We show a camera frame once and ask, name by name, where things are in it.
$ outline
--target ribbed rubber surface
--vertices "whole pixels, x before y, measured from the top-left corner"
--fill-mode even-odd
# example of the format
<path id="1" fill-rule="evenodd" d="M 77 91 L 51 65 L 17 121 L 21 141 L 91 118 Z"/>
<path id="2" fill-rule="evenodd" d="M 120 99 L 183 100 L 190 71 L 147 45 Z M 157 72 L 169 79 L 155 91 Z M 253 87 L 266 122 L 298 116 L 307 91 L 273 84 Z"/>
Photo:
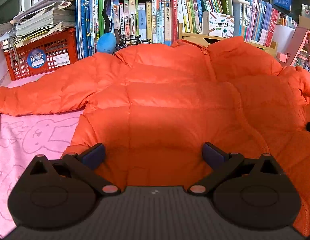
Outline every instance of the ribbed rubber surface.
<path id="1" fill-rule="evenodd" d="M 263 232 L 239 228 L 216 214 L 207 198 L 188 195 L 182 187 L 127 187 L 119 196 L 104 198 L 90 217 L 70 228 L 39 232 L 18 227 L 5 239 L 301 240 L 304 238 L 290 227 Z"/>

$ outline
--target pink rivet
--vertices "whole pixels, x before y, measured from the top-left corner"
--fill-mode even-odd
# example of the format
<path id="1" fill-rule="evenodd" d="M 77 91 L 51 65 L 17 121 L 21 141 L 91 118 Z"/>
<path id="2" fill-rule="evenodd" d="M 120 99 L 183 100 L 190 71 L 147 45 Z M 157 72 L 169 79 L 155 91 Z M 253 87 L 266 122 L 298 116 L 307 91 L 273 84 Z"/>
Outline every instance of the pink rivet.
<path id="1" fill-rule="evenodd" d="M 107 194 L 111 194 L 117 192 L 118 188 L 115 185 L 107 185 L 103 186 L 102 190 Z"/>
<path id="2" fill-rule="evenodd" d="M 201 194 L 201 193 L 204 193 L 206 191 L 206 188 L 202 185 L 194 185 L 194 186 L 191 186 L 190 190 L 193 193 Z"/>

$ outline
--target wooden shelf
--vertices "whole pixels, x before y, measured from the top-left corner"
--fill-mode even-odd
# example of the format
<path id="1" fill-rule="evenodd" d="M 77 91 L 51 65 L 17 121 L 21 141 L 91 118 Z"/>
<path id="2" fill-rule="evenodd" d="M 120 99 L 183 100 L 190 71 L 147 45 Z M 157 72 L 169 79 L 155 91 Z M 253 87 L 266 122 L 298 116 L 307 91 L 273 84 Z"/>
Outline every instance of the wooden shelf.
<path id="1" fill-rule="evenodd" d="M 223 37 L 216 37 L 216 36 L 208 36 L 205 34 L 198 34 L 198 33 L 184 33 L 183 32 L 183 25 L 181 23 L 178 24 L 178 38 L 179 39 L 184 39 L 187 41 L 194 42 L 196 44 L 202 45 L 202 46 L 209 46 L 212 43 L 210 43 L 210 40 L 224 40 L 228 38 L 223 38 Z M 257 48 L 260 48 L 267 52 L 268 54 L 272 55 L 273 57 L 276 57 L 276 48 L 277 48 L 277 43 L 272 41 L 270 47 L 266 47 L 260 44 L 252 43 L 252 42 L 247 42 Z"/>

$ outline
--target black circular base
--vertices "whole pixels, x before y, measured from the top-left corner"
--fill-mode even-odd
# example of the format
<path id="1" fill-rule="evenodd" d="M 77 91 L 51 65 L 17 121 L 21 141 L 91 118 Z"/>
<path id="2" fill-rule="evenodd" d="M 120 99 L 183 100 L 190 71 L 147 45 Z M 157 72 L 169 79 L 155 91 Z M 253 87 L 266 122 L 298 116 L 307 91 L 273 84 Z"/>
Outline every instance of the black circular base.
<path id="1" fill-rule="evenodd" d="M 93 189 L 76 179 L 57 176 L 42 180 L 32 176 L 28 183 L 16 185 L 9 196 L 9 211 L 18 225 L 51 229 L 82 220 L 96 200 Z"/>
<path id="2" fill-rule="evenodd" d="M 255 230 L 291 225 L 300 197 L 285 175 L 263 174 L 230 179 L 213 194 L 220 214 L 232 223 Z"/>

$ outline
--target orange puffer jacket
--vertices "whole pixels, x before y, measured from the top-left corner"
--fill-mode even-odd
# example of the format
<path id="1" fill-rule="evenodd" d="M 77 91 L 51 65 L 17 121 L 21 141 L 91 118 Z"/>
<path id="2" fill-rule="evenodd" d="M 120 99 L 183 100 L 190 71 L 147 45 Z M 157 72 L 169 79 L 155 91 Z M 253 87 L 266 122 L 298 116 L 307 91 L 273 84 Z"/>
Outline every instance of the orange puffer jacket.
<path id="1" fill-rule="evenodd" d="M 310 74 L 281 67 L 241 37 L 208 48 L 177 41 L 96 53 L 22 87 L 0 88 L 0 113 L 79 109 L 71 145 L 102 142 L 96 173 L 126 185 L 184 185 L 211 170 L 201 147 L 212 142 L 248 158 L 271 153 L 302 198 L 294 226 L 310 233 Z"/>

